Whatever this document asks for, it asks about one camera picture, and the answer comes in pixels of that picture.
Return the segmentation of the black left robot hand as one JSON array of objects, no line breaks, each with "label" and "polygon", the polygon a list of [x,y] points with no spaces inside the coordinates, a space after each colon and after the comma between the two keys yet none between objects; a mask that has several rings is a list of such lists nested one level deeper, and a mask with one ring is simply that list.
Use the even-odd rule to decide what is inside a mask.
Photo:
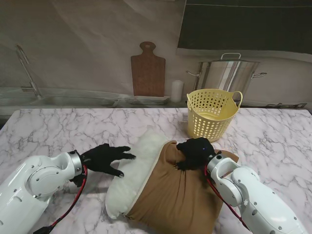
[{"label": "black left robot hand", "polygon": [[135,159],[136,156],[128,153],[128,146],[113,147],[108,143],[99,145],[80,155],[80,159],[86,167],[93,172],[102,172],[112,176],[124,177],[124,173],[111,166],[115,160]]}]

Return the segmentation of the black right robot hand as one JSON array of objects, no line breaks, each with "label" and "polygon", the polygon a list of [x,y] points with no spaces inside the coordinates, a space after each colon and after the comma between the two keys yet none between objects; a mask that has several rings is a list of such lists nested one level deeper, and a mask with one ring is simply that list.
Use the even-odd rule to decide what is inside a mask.
[{"label": "black right robot hand", "polygon": [[175,167],[182,171],[200,169],[216,156],[212,144],[203,137],[190,138],[183,143],[177,144],[176,148],[185,157],[184,160],[175,164]]}]

